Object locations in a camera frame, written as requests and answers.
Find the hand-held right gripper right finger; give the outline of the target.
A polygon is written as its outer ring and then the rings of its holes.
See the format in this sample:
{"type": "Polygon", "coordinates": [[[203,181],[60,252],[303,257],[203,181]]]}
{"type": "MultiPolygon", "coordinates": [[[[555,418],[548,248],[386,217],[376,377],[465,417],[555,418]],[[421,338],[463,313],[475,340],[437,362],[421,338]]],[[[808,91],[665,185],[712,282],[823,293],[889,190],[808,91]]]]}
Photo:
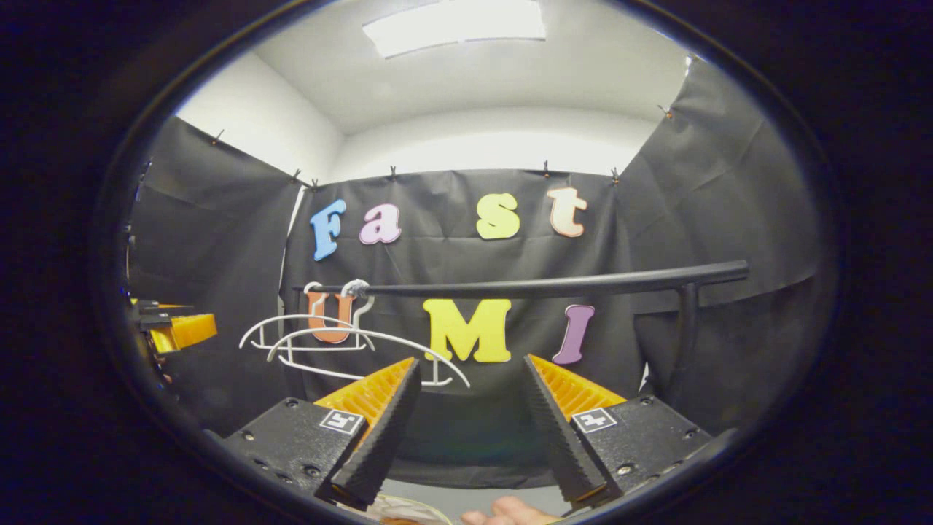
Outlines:
{"type": "Polygon", "coordinates": [[[524,358],[523,388],[571,508],[596,508],[667,478],[712,436],[652,395],[626,400],[556,363],[524,358]]]}

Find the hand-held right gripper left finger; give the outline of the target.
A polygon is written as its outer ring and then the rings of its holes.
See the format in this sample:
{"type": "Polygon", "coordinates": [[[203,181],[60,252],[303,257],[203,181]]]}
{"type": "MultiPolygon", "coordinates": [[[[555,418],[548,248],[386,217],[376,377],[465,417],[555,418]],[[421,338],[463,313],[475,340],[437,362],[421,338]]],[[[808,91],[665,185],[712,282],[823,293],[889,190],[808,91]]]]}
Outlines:
{"type": "Polygon", "coordinates": [[[422,389],[410,357],[309,402],[289,397],[222,439],[305,498],[364,510],[390,471],[422,389]]]}

